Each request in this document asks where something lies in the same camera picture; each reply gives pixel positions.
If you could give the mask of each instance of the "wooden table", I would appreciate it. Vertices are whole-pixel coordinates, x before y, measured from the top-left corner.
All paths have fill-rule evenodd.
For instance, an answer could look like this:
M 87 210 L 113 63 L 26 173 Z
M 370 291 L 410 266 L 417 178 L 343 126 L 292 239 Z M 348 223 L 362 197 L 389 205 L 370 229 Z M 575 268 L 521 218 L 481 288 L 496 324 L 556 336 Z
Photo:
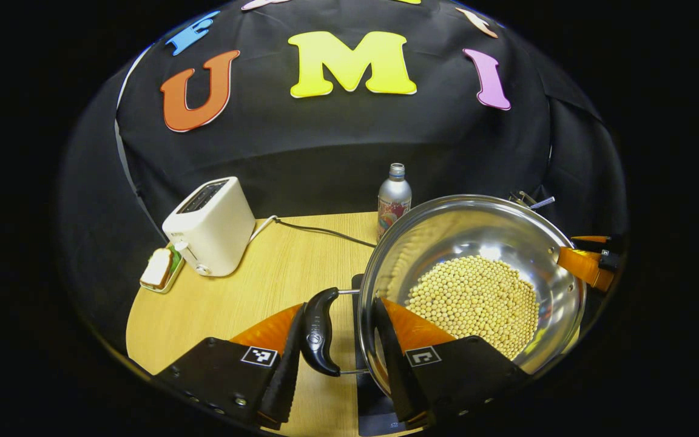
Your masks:
M 376 242 L 376 212 L 283 220 Z M 365 271 L 372 251 L 334 235 L 271 223 L 230 276 L 210 279 L 185 266 L 164 295 L 140 288 L 126 330 L 129 357 L 159 373 L 203 338 L 228 339 L 325 288 L 347 290 L 352 276 Z M 343 370 L 356 367 L 352 317 L 352 298 L 340 296 L 331 307 L 331 356 Z M 356 377 L 324 376 L 301 358 L 291 415 L 277 433 L 355 437 L 357 421 Z

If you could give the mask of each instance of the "toast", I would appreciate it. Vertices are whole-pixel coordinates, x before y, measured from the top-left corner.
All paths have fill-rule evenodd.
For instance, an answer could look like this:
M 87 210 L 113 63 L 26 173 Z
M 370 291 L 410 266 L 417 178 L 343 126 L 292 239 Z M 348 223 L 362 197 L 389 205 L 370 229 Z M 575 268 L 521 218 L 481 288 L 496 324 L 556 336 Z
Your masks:
M 152 288 L 166 287 L 169 271 L 172 268 L 174 254 L 169 249 L 156 249 L 147 263 L 147 268 L 139 278 L 139 282 Z

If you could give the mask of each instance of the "beans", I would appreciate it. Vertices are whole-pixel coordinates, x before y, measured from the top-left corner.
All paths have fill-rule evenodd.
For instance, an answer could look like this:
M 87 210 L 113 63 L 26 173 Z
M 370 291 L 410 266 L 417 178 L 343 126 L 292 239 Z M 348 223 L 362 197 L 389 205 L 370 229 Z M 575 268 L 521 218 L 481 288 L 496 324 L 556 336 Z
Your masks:
M 533 285 L 507 263 L 478 255 L 425 272 L 404 304 L 457 338 L 481 336 L 508 359 L 524 350 L 538 327 Z

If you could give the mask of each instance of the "pan handle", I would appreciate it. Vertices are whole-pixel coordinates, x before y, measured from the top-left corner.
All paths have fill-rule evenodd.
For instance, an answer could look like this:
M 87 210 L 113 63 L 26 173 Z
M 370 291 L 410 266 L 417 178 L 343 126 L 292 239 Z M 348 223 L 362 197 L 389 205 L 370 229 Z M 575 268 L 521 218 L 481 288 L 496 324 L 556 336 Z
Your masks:
M 339 295 L 357 294 L 360 290 L 339 290 L 328 288 L 314 295 L 303 309 L 305 341 L 302 341 L 303 360 L 314 370 L 328 376 L 342 373 L 360 373 L 360 371 L 341 371 L 331 359 L 330 348 L 333 338 L 333 326 L 329 311 L 331 304 Z

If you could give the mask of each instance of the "yellow letter m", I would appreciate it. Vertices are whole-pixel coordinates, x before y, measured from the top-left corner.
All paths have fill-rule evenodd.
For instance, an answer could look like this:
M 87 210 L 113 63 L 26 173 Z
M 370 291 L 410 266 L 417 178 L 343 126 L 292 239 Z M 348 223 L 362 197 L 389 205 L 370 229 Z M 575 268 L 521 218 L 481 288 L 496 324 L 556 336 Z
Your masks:
M 414 94 L 416 83 L 411 82 L 403 59 L 406 38 L 397 33 L 369 32 L 355 50 L 344 45 L 330 32 L 299 33 L 288 39 L 299 47 L 299 83 L 291 88 L 291 96 L 325 96 L 333 91 L 333 83 L 322 75 L 322 66 L 347 91 L 355 91 L 363 73 L 371 65 L 371 78 L 366 88 L 388 94 Z

